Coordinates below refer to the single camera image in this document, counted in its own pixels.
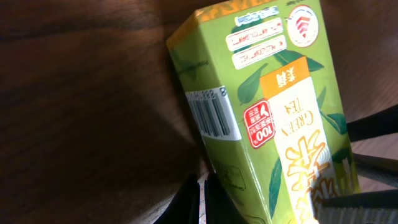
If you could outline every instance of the red label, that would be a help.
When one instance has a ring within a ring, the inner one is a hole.
[[[275,135],[275,126],[268,102],[261,100],[243,114],[251,146],[258,149]]]

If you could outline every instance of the wooden table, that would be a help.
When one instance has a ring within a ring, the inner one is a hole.
[[[0,2],[0,223],[131,223],[204,171],[164,40],[216,2]],[[397,104],[398,4],[322,4],[348,121]]]

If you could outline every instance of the dark brown wood surface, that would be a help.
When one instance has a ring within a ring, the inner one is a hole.
[[[216,2],[0,1],[0,223],[131,223],[200,171],[164,41]],[[397,104],[398,3],[322,4],[347,120]]]

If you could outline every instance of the green carton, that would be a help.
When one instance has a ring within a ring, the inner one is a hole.
[[[313,223],[359,192],[319,0],[196,10],[167,40],[208,155],[249,223]]]

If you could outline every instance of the white barcode label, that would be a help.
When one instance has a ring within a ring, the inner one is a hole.
[[[202,136],[229,141],[242,139],[225,86],[185,95]]]

